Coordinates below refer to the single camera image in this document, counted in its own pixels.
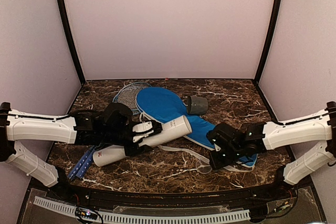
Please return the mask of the clear plastic disc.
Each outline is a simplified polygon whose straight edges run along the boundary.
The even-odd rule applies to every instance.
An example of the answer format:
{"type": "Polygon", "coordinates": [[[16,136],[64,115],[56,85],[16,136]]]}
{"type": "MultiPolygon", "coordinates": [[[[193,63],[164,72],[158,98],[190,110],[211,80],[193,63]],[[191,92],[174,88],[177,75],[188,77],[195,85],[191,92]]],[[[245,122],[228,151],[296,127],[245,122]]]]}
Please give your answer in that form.
{"type": "Polygon", "coordinates": [[[196,170],[200,173],[200,174],[208,174],[212,171],[212,167],[210,166],[210,164],[202,161],[202,160],[198,160],[196,162],[196,170]]]}

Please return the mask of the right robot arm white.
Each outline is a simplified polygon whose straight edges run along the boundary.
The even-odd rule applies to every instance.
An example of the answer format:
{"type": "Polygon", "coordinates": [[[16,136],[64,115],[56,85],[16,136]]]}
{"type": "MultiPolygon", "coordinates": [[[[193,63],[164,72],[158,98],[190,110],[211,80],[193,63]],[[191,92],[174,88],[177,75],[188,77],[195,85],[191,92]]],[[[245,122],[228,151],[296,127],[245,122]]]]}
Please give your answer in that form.
{"type": "Polygon", "coordinates": [[[279,147],[315,141],[316,145],[295,161],[277,169],[275,183],[268,188],[273,200],[280,199],[303,178],[324,165],[335,164],[335,102],[309,116],[292,121],[258,123],[242,132],[220,123],[206,134],[215,149],[210,153],[212,169],[229,166],[241,157],[251,157],[279,147]]]}

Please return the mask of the white shuttlecock tube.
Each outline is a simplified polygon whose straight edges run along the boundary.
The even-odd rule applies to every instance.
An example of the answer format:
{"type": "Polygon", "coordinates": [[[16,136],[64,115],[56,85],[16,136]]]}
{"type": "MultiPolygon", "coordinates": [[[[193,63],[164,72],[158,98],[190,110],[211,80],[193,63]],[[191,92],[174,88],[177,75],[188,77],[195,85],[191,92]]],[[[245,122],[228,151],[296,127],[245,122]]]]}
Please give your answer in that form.
{"type": "MultiPolygon", "coordinates": [[[[192,127],[187,117],[184,115],[167,123],[163,123],[162,128],[163,130],[161,133],[143,138],[141,141],[133,143],[138,143],[140,146],[148,145],[154,148],[158,145],[192,133],[192,127]]],[[[120,161],[126,157],[130,156],[125,155],[124,146],[112,145],[94,152],[93,161],[97,166],[102,167],[120,161]]]]}

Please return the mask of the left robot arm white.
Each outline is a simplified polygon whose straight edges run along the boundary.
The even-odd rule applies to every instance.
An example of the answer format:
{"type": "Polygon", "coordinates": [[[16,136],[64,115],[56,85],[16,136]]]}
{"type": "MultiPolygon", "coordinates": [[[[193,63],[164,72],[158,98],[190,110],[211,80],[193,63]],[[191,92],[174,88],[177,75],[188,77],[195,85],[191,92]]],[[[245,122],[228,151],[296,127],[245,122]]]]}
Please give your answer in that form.
{"type": "Polygon", "coordinates": [[[140,146],[144,138],[162,132],[161,123],[132,121],[132,111],[124,104],[110,103],[104,111],[77,110],[67,115],[38,115],[11,109],[1,104],[1,162],[12,164],[52,188],[63,201],[74,197],[65,172],[47,164],[28,151],[21,140],[62,142],[73,145],[120,145],[127,156],[150,149],[140,146]]]}

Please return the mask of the blue racket cover bag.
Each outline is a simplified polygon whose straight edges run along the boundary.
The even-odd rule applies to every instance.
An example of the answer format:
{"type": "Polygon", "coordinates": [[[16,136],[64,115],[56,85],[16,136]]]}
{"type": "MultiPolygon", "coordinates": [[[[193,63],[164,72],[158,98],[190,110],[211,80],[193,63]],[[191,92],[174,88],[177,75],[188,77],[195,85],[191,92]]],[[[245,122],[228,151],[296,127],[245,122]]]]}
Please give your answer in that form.
{"type": "Polygon", "coordinates": [[[210,151],[215,149],[215,146],[206,137],[206,134],[213,130],[215,125],[198,115],[189,115],[186,105],[174,92],[161,87],[148,87],[137,93],[135,104],[144,117],[162,124],[180,116],[186,116],[192,133],[186,135],[185,138],[210,151]]]}

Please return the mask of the grey tube cap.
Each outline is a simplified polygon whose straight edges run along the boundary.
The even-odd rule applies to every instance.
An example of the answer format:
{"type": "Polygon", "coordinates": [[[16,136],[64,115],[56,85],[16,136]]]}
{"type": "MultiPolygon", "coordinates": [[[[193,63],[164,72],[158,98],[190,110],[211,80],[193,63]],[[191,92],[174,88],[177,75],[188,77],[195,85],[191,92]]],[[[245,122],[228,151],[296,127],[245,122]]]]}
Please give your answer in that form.
{"type": "Polygon", "coordinates": [[[186,110],[190,115],[204,115],[208,111],[208,100],[204,97],[188,96],[186,110]]]}

